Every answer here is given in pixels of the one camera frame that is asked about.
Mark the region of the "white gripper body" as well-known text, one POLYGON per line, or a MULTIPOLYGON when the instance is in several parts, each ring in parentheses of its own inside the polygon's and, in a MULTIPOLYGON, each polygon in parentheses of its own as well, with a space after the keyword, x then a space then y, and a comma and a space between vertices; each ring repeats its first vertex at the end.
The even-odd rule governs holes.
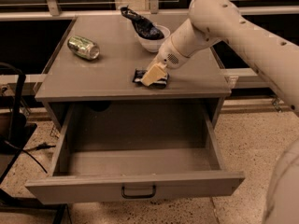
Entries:
POLYGON ((179 69, 196 52, 218 43, 217 37, 198 30, 189 19, 183 22, 160 46, 152 64, 161 63, 169 69, 179 69))

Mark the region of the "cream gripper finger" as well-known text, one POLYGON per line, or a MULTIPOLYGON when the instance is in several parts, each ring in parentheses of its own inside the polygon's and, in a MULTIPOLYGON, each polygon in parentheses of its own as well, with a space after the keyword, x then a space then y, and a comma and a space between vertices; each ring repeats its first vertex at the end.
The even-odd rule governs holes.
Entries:
POLYGON ((163 63, 154 63, 141 78, 141 83, 148 87, 166 75, 166 66, 163 63))

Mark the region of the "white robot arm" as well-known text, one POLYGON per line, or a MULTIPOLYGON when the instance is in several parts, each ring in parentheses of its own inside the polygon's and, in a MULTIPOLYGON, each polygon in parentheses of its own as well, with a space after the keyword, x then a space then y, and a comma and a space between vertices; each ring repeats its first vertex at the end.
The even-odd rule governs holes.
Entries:
MULTIPOLYGON (((149 86, 197 51, 225 42, 299 115, 299 47, 247 21, 229 0, 192 0, 188 19, 161 45, 141 82, 149 86)), ((280 155, 269 183, 263 224, 299 224, 299 140, 280 155)))

